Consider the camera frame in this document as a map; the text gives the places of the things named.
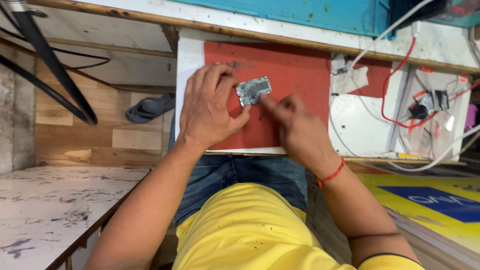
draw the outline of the concrete wall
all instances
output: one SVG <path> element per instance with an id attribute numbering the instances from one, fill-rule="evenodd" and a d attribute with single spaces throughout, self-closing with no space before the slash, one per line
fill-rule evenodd
<path id="1" fill-rule="evenodd" d="M 0 54 L 35 73 L 34 57 L 0 44 Z M 35 162 L 34 86 L 0 64 L 0 174 Z"/>

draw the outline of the orange work mat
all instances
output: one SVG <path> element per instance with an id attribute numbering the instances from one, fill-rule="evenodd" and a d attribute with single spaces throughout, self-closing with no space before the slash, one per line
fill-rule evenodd
<path id="1" fill-rule="evenodd" d="M 331 53 L 295 46 L 265 43 L 204 44 L 205 64 L 227 63 L 239 82 L 268 76 L 272 93 L 269 98 L 280 101 L 289 94 L 299 95 L 310 113 L 328 123 Z M 235 89 L 228 98 L 228 111 L 232 117 L 241 112 Z M 250 121 L 210 150 L 278 147 L 278 131 L 271 117 L 260 104 L 252 106 Z"/>

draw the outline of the left hand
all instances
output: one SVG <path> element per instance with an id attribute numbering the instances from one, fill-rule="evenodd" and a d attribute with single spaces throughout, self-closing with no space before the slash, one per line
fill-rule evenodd
<path id="1" fill-rule="evenodd" d="M 251 105 L 237 118 L 228 114 L 227 100 L 239 85 L 225 64 L 211 64 L 198 69 L 187 81 L 180 114 L 177 142 L 186 143 L 203 154 L 211 146 L 237 132 L 250 120 Z"/>

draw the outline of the gray sandal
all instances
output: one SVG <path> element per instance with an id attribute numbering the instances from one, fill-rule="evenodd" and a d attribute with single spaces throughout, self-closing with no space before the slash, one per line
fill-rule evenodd
<path id="1" fill-rule="evenodd" d="M 160 98 L 144 98 L 137 105 L 128 108 L 125 117 L 136 124 L 144 124 L 175 108 L 175 94 L 165 94 Z"/>

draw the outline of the electronic component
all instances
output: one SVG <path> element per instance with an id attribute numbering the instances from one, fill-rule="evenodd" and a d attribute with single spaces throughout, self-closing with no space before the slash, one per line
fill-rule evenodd
<path id="1" fill-rule="evenodd" d="M 237 87 L 237 95 L 242 107 L 248 104 L 257 104 L 260 95 L 270 94 L 271 92 L 272 88 L 267 76 L 241 83 Z"/>

